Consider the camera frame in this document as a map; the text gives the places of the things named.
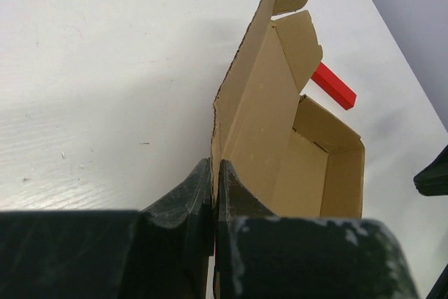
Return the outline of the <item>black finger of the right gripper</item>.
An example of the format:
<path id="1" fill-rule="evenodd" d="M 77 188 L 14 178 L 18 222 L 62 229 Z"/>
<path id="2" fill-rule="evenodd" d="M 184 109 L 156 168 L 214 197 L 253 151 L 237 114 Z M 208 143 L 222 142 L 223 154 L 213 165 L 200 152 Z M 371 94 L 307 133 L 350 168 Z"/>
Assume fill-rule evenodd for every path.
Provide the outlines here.
<path id="1" fill-rule="evenodd" d="M 424 196 L 447 195 L 447 146 L 425 169 L 414 177 L 417 191 Z"/>

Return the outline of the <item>brown cardboard box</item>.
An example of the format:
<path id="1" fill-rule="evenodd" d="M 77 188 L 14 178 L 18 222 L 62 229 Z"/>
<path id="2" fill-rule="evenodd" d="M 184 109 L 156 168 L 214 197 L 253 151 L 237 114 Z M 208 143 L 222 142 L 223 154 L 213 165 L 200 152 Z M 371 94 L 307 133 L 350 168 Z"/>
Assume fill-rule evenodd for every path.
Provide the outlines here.
<path id="1" fill-rule="evenodd" d="M 308 0 L 260 0 L 213 103 L 212 193 L 222 160 L 279 216 L 360 218 L 360 136 L 302 93 L 323 57 Z"/>

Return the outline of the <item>red rectangular block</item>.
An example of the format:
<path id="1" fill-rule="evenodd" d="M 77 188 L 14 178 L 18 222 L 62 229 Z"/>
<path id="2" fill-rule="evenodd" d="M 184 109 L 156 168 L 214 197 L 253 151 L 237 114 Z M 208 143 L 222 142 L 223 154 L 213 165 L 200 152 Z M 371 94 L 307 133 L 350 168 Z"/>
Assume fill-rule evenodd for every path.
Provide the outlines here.
<path id="1" fill-rule="evenodd" d="M 356 93 L 324 63 L 319 63 L 311 79 L 346 111 L 355 106 Z"/>

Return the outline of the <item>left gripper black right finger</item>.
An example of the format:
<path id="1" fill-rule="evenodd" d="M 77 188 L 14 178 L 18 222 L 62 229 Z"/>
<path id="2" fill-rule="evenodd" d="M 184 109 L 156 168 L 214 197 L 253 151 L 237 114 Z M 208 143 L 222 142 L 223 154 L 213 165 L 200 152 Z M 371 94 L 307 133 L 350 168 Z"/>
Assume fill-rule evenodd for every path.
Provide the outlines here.
<path id="1" fill-rule="evenodd" d="M 217 298 L 416 298 L 392 232 L 353 218 L 281 217 L 220 162 Z"/>

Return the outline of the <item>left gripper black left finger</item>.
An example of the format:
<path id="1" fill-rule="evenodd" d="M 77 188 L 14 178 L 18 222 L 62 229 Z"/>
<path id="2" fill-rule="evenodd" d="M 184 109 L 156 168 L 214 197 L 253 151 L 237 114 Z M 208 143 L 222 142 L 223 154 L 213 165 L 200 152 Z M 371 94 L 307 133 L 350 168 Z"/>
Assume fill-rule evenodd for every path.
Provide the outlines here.
<path id="1" fill-rule="evenodd" d="M 2 298 L 204 298 L 211 171 L 200 160 L 149 207 L 4 211 Z"/>

